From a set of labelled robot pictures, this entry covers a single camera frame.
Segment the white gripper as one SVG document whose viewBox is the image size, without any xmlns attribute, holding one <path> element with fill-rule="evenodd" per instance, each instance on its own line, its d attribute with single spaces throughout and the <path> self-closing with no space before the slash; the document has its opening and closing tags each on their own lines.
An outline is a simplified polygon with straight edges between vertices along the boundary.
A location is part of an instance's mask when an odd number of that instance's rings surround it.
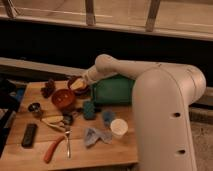
<svg viewBox="0 0 213 171">
<path fill-rule="evenodd" d="M 95 83 L 95 81 L 91 79 L 88 70 L 86 70 L 82 74 L 82 78 L 83 78 L 84 81 L 81 78 L 78 78 L 70 85 L 70 88 L 72 90 L 84 89 L 86 87 L 86 84 L 94 84 Z"/>
</svg>

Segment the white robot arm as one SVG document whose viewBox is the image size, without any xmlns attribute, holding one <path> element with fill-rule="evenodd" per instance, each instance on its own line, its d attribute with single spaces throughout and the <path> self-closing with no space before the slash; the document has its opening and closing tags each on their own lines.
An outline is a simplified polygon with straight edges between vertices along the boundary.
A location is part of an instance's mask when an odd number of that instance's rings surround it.
<svg viewBox="0 0 213 171">
<path fill-rule="evenodd" d="M 117 74 L 135 81 L 132 110 L 139 171 L 197 171 L 189 106 L 206 90 L 203 72 L 193 65 L 101 54 L 82 77 L 91 85 Z"/>
</svg>

